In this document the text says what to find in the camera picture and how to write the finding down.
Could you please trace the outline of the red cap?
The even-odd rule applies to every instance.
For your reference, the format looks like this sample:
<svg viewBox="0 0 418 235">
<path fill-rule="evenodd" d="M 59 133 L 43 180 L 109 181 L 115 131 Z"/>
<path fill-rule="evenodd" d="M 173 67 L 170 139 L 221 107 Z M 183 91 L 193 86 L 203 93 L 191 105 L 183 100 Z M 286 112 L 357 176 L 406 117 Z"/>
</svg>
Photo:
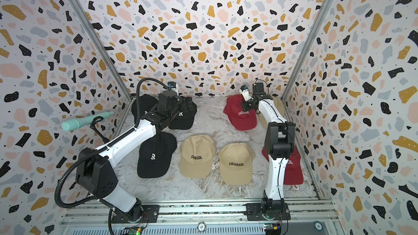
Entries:
<svg viewBox="0 0 418 235">
<path fill-rule="evenodd" d="M 242 95 L 228 97 L 223 112 L 228 116 L 230 123 L 239 131 L 248 131 L 257 126 L 257 116 L 254 110 L 245 112 L 242 108 L 244 98 Z"/>
<path fill-rule="evenodd" d="M 304 176 L 300 165 L 301 155 L 298 152 L 296 146 L 294 152 L 291 153 L 287 162 L 284 175 L 284 185 L 302 185 L 304 182 Z"/>
</svg>

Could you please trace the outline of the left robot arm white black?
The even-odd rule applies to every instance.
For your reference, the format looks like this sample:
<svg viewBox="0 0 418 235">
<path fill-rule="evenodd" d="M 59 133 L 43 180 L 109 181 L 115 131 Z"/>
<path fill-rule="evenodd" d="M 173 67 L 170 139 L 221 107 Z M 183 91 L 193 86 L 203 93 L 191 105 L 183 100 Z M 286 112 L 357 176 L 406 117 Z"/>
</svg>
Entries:
<svg viewBox="0 0 418 235">
<path fill-rule="evenodd" d="M 137 173 L 141 178 L 157 178 L 165 175 L 170 167 L 177 140 L 164 129 L 179 115 L 193 109 L 191 97 L 179 96 L 165 90 L 158 96 L 158 103 L 128 131 L 92 150 L 80 153 L 76 181 L 94 197 L 118 210 L 125 220 L 134 222 L 143 213 L 142 203 L 119 184 L 115 167 L 135 149 L 139 149 Z"/>
</svg>

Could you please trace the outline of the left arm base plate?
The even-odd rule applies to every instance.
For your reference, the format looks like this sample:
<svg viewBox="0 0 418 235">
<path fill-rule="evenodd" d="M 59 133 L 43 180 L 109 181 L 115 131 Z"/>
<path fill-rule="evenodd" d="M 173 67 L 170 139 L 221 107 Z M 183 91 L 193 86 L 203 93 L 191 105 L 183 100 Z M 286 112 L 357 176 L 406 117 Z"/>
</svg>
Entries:
<svg viewBox="0 0 418 235">
<path fill-rule="evenodd" d="M 125 213 L 118 208 L 113 211 L 112 224 L 149 224 L 156 223 L 160 211 L 160 205 L 140 205 Z"/>
</svg>

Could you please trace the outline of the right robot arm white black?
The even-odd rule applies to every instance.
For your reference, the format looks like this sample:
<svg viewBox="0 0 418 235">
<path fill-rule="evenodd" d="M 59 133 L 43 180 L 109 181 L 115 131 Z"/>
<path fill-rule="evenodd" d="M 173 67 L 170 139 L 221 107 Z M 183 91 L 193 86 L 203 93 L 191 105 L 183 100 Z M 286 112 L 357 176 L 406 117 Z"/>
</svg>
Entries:
<svg viewBox="0 0 418 235">
<path fill-rule="evenodd" d="M 265 93 L 263 83 L 254 83 L 252 91 L 241 86 L 245 112 L 260 112 L 266 123 L 267 132 L 263 149 L 268 155 L 268 181 L 257 213 L 266 219 L 274 219 L 285 211 L 284 179 L 287 162 L 295 149 L 295 124 L 287 121 L 278 111 L 273 98 Z"/>
</svg>

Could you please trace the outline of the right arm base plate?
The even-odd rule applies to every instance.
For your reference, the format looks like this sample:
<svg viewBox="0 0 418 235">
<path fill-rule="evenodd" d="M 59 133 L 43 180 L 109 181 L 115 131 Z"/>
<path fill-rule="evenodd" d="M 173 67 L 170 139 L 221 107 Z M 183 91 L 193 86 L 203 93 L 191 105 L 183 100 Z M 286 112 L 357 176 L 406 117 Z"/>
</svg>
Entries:
<svg viewBox="0 0 418 235">
<path fill-rule="evenodd" d="M 263 213 L 261 203 L 247 203 L 244 215 L 248 221 L 274 221 L 290 220 L 290 210 L 288 204 L 284 203 L 284 206 L 280 210 L 266 210 Z"/>
</svg>

